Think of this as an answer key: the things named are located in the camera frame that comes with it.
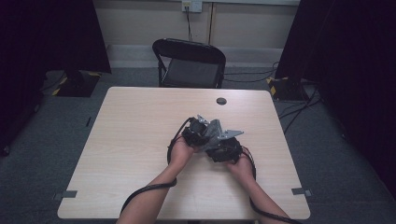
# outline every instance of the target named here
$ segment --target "chair backrest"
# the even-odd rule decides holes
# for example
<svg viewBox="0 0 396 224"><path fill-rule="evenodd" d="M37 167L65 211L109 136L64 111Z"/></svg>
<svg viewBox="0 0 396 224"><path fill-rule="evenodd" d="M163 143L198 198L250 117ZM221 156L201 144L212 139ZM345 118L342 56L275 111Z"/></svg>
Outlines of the chair backrest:
<svg viewBox="0 0 396 224"><path fill-rule="evenodd" d="M154 42L152 49L161 62L161 57L194 61L201 63L215 63L225 66L225 56L221 50L211 45L178 40L172 38L159 39Z"/></svg>

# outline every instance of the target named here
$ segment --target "wooden table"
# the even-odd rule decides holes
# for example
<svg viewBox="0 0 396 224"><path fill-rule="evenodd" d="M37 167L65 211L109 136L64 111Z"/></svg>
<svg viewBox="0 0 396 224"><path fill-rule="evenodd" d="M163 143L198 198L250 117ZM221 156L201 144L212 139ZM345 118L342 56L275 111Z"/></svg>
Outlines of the wooden table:
<svg viewBox="0 0 396 224"><path fill-rule="evenodd" d="M223 97L226 105L218 105ZM267 91L113 87L109 89L63 198L60 218L117 218L126 198L167 165L166 151L183 121L202 115L223 130L241 130L257 181L292 218L310 211ZM170 189L158 219L255 219L248 196L227 168L194 154Z"/></svg>

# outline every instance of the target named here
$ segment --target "hand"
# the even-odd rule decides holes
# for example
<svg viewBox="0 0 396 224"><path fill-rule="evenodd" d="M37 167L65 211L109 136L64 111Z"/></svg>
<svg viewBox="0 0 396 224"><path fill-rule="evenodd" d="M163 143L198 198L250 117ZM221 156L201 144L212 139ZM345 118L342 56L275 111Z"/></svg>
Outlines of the hand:
<svg viewBox="0 0 396 224"><path fill-rule="evenodd" d="M189 147L186 140L179 135L173 146L170 166L175 166L179 169L183 169L187 162L191 159L192 154L197 152L199 148Z"/></svg>
<svg viewBox="0 0 396 224"><path fill-rule="evenodd" d="M241 154L237 163L232 161L224 162L227 168L230 170L233 177L245 188L249 181L255 181L252 172L252 166L249 158L245 154Z"/></svg>

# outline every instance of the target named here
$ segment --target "chair seat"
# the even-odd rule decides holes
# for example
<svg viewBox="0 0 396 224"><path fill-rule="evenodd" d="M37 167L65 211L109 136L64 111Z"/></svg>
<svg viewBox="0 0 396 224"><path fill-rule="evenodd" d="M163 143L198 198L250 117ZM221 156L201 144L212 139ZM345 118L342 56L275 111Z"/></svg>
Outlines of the chair seat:
<svg viewBox="0 0 396 224"><path fill-rule="evenodd" d="M168 87L216 88L220 66L172 59L163 78Z"/></svg>

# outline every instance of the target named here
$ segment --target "black folding chair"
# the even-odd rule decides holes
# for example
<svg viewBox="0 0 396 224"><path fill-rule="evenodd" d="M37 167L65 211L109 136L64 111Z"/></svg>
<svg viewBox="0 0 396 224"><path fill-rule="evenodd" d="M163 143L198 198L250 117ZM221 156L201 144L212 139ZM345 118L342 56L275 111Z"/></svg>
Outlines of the black folding chair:
<svg viewBox="0 0 396 224"><path fill-rule="evenodd" d="M165 38L155 41L152 49L158 59L160 87L221 88L226 59L216 47ZM171 59L168 67L162 57Z"/></svg>

